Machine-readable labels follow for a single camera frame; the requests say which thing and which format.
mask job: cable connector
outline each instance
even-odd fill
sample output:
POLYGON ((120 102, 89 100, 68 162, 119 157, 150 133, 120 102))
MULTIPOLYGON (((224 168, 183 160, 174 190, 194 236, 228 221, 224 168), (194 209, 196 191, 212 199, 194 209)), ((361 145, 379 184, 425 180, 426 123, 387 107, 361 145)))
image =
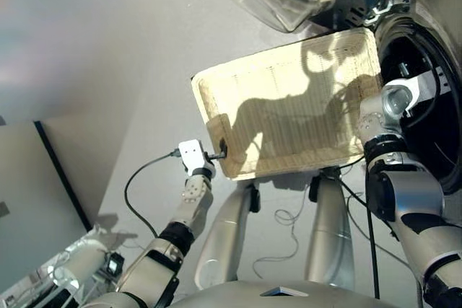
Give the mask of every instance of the cable connector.
POLYGON ((170 156, 181 158, 180 149, 179 148, 173 149, 173 151, 170 153, 170 156))

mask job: black cable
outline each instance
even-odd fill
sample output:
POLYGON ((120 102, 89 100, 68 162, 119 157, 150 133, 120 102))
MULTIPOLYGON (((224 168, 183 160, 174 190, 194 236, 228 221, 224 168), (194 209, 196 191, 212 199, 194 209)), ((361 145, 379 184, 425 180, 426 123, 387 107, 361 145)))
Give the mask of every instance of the black cable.
MULTIPOLYGON (((354 227, 357 228, 358 232, 365 238, 367 239, 368 241, 370 241, 369 237, 366 235, 366 233, 364 232, 363 229, 361 229, 361 227, 359 226, 359 224, 357 223, 356 219, 353 217, 352 215, 352 212, 350 211, 349 209, 349 202, 351 200, 351 196, 349 196, 348 198, 346 198, 346 212, 348 214, 348 217, 351 219, 354 227)), ((387 250, 385 249, 384 247, 382 247, 381 245, 378 245, 377 243, 375 243, 375 246, 382 250, 385 254, 387 254, 388 256, 392 257, 393 259, 395 259, 396 261, 398 261, 400 264, 402 264, 404 267, 408 268, 409 270, 411 270, 411 268, 409 267, 409 265, 406 263, 406 261, 404 261, 403 259, 401 259, 399 256, 396 256, 394 255, 390 250, 387 250)))
POLYGON ((148 167, 148 166, 150 166, 152 164, 155 164, 156 162, 160 162, 161 160, 166 159, 168 157, 175 157, 175 156, 178 156, 178 150, 172 151, 169 154, 166 154, 166 155, 164 155, 162 157, 159 157, 159 158, 156 158, 154 160, 151 160, 150 162, 147 162, 146 164, 144 164, 143 166, 138 168, 138 170, 135 171, 130 176, 130 178, 128 179, 128 181, 127 181, 127 183, 125 185, 125 189, 123 189, 123 198, 125 199, 125 204, 127 205, 128 209, 135 216, 137 216, 139 220, 141 220, 143 223, 146 224, 146 226, 149 228, 149 230, 152 232, 152 234, 154 235, 155 238, 157 238, 158 235, 156 233, 156 230, 154 230, 154 227, 140 213, 138 213, 138 211, 136 211, 136 209, 131 205, 130 201, 128 201, 128 187, 130 186, 131 181, 136 177, 136 175, 139 174, 146 167, 148 167))
POLYGON ((379 282, 378 282, 377 252, 376 252, 376 249, 375 249, 375 237, 374 237, 374 229, 373 229, 373 225, 372 225, 372 213, 371 213, 369 207, 367 206, 367 203, 365 203, 363 200, 361 200, 358 197, 358 195, 355 194, 353 192, 353 190, 350 189, 350 187, 345 182, 343 182, 340 178, 335 177, 335 176, 334 177, 329 177, 322 170, 321 170, 321 174, 324 175, 324 177, 334 179, 335 181, 340 183, 346 189, 346 191, 348 191, 348 193, 356 201, 361 203, 361 205, 363 205, 366 208, 366 211, 367 211, 367 226, 369 228, 370 253, 371 253, 371 258, 372 258, 372 277, 373 277, 373 281, 374 281, 374 297, 376 299, 380 299, 380 288, 379 288, 379 282))
POLYGON ((361 204, 363 205, 363 207, 365 207, 366 209, 369 209, 369 208, 367 207, 366 203, 365 203, 363 200, 361 200, 361 199, 358 197, 358 195, 356 195, 356 194, 353 192, 353 190, 351 190, 351 189, 349 188, 349 186, 348 186, 343 180, 341 180, 341 179, 338 178, 338 177, 331 177, 331 176, 328 176, 328 175, 326 175, 326 173, 324 173, 322 170, 321 170, 321 174, 322 174, 324 177, 328 178, 328 179, 335 180, 336 182, 340 183, 340 184, 346 189, 346 191, 348 191, 348 193, 349 193, 353 198, 356 199, 356 201, 358 201, 359 203, 361 203, 361 204))
POLYGON ((358 160, 354 160, 353 162, 350 162, 349 164, 339 166, 339 169, 341 170, 341 169, 344 169, 345 167, 353 166, 353 165, 357 164, 358 162, 360 162, 363 159, 364 159, 364 155, 362 157, 360 157, 358 160))
POLYGON ((435 66, 430 60, 427 50, 417 41, 413 41, 413 43, 415 47, 417 48, 417 50, 420 52, 420 54, 422 54, 422 56, 424 57, 425 63, 427 64, 428 68, 432 71, 433 78, 435 79, 436 90, 435 90, 435 96, 433 97, 432 102, 427 107, 427 109, 419 117, 414 119, 412 122, 406 124, 407 128, 411 128, 415 126, 416 124, 420 123, 421 121, 423 121, 435 109, 438 97, 441 94, 440 77, 438 76, 438 72, 436 71, 435 66))
POLYGON ((372 225, 372 214, 367 209, 367 227, 369 228, 370 255, 372 258, 372 276, 374 278, 374 297, 380 299, 380 288, 378 283, 377 251, 375 249, 374 227, 372 225))

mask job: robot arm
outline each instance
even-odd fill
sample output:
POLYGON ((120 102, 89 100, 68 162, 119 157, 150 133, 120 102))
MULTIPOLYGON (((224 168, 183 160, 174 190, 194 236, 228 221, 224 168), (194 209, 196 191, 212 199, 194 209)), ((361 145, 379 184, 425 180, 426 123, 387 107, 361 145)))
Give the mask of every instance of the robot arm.
POLYGON ((405 84, 395 80, 361 104, 367 204, 401 242, 425 301, 461 307, 462 228, 442 218, 443 190, 401 135, 399 118, 414 99, 405 84))
POLYGON ((114 308, 151 308, 171 303, 183 259, 204 230, 213 201, 210 181, 215 176, 214 165, 200 141, 182 142, 178 148, 189 177, 175 216, 123 274, 117 293, 103 295, 89 306, 110 302, 114 308))

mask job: gray floor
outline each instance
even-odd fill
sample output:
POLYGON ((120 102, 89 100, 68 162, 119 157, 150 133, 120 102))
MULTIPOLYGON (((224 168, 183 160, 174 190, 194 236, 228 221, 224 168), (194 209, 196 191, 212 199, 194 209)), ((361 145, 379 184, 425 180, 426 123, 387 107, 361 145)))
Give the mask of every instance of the gray floor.
MULTIPOLYGON (((1 70, 2 86, 8 87, 2 95, 2 116, 7 123, 45 120, 90 219, 109 221, 114 232, 127 234, 121 247, 127 263, 151 239, 123 204, 122 190, 130 174, 187 139, 199 138, 210 148, 191 76, 313 33, 312 28, 290 35, 275 32, 229 0, 5 0, 4 4, 0 29, 15 34, 1 70)), ((360 165, 345 180, 355 191, 364 191, 360 165)), ((183 183, 182 164, 169 159, 137 177, 131 199, 161 229, 173 215, 183 183)), ((234 186, 218 172, 207 227, 234 186)), ((258 280, 251 269, 255 259, 294 249, 288 228, 273 220, 273 212, 298 211, 302 193, 276 189, 272 182, 260 190, 262 211, 248 220, 238 273, 243 280, 258 280)), ((460 195, 451 199, 449 209, 456 217, 461 214, 460 195)), ((302 278, 314 213, 315 205, 306 203, 295 227, 300 240, 296 256, 258 265, 265 279, 302 278)), ((352 203, 352 214, 366 229, 361 206, 352 203)), ((387 229, 380 222, 375 226, 378 243, 403 257, 387 229)), ((352 230, 356 291, 372 295, 369 244, 352 230)), ((180 272, 180 296, 195 291, 193 272, 204 239, 205 234, 180 272)), ((415 307, 412 274, 380 251, 378 257, 383 299, 398 307, 415 307)))

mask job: white wall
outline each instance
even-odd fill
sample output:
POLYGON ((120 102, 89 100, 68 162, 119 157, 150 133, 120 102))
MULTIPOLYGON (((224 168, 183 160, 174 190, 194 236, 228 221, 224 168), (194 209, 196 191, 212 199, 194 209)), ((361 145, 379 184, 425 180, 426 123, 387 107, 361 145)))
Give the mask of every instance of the white wall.
POLYGON ((86 231, 31 123, 0 126, 0 292, 86 231))

